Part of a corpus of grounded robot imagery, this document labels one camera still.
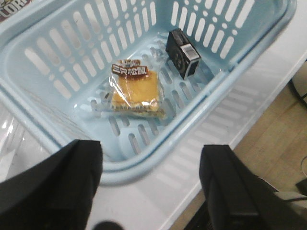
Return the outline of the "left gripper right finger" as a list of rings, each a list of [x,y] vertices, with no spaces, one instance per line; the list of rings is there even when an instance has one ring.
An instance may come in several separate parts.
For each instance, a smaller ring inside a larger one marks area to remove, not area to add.
[[[228,145],[204,145],[199,178],[215,230],[305,230],[307,221],[273,193]]]

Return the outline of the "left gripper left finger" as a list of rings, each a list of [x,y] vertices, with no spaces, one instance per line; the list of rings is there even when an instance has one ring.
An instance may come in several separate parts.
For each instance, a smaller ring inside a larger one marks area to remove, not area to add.
[[[102,146],[74,140],[0,184],[2,230],[83,230],[102,174]]]

